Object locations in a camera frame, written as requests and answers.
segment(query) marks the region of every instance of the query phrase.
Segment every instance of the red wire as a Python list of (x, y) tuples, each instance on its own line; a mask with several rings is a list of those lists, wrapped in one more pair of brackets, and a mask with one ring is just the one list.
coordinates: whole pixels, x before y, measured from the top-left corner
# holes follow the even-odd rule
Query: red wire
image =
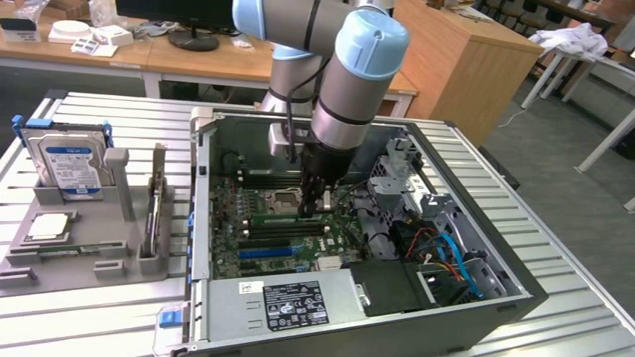
[(440, 263), (444, 264), (444, 265), (449, 268), (449, 272), (452, 273), (452, 275), (455, 275), (456, 281), (460, 281), (460, 276), (459, 276), (459, 274), (456, 273), (455, 268), (452, 268), (452, 266), (451, 266), (449, 264), (447, 264), (444, 261), (441, 261)]
[(423, 231), (432, 231), (435, 234), (439, 233), (439, 231), (433, 228), (427, 228), (427, 227), (419, 228), (419, 230), (416, 231), (415, 237), (412, 238), (412, 242), (409, 243), (409, 248), (408, 248), (408, 253), (405, 253), (405, 258), (408, 258), (409, 254), (412, 253), (412, 248), (415, 248), (416, 238), (419, 237), (419, 234)]

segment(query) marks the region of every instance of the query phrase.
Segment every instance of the wooden cabinet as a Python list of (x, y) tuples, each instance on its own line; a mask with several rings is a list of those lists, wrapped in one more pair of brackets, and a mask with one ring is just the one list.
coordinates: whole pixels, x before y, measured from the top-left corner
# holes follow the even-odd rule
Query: wooden cabinet
[(496, 22), (477, 22), (424, 0), (397, 0), (411, 42), (401, 73), (419, 90), (408, 118), (452, 121), (479, 146), (543, 48)]

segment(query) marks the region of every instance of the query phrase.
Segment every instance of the power supply label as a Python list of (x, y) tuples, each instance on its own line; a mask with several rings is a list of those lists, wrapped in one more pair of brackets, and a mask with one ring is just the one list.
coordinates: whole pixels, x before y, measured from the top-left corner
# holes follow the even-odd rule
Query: power supply label
[(89, 147), (46, 147), (48, 162), (60, 189), (73, 194), (97, 193), (101, 189)]
[(328, 324), (327, 305), (316, 281), (263, 288), (267, 327), (272, 331)]

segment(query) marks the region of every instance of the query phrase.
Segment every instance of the slotted aluminum plate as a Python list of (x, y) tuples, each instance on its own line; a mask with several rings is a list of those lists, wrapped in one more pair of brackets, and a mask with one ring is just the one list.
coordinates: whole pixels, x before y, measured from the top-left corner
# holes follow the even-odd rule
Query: slotted aluminum plate
[[(184, 299), (189, 200), (189, 117), (205, 103), (69, 93), (45, 99), (33, 117), (113, 126), (115, 146), (129, 149), (131, 185), (145, 185), (152, 148), (167, 145), (165, 174), (176, 186), (169, 276), (155, 283), (53, 292), (0, 299), (0, 356), (151, 356), (155, 314)], [(247, 106), (217, 105), (228, 109)], [(549, 294), (523, 321), (496, 329), (453, 356), (635, 356), (633, 321), (571, 252), (507, 186), (460, 132), (440, 122), (417, 121), (441, 158)], [(439, 192), (431, 167), (424, 168)], [(0, 159), (0, 257), (4, 257), (37, 174), (13, 142)], [(175, 329), (172, 341), (177, 343)]]

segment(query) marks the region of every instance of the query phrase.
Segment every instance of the blue clip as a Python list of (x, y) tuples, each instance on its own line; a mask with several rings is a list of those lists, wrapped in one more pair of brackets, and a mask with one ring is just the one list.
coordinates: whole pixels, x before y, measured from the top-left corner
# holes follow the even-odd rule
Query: blue clip
[(30, 118), (26, 120), (25, 127), (32, 129), (51, 129), (52, 119)]
[(107, 139), (107, 147), (115, 147), (112, 143), (112, 125), (108, 120), (103, 121), (103, 136)]
[(10, 123), (13, 123), (13, 125), (10, 126), (10, 129), (13, 129), (13, 132), (16, 133), (16, 136), (20, 139), (22, 147), (26, 147), (26, 143), (24, 141), (24, 138), (21, 137), (21, 131), (20, 131), (22, 121), (24, 121), (24, 117), (21, 115), (14, 115), (10, 118)]
[(183, 325), (183, 312), (179, 311), (163, 311), (159, 315), (159, 327), (167, 329), (169, 327), (179, 327)]

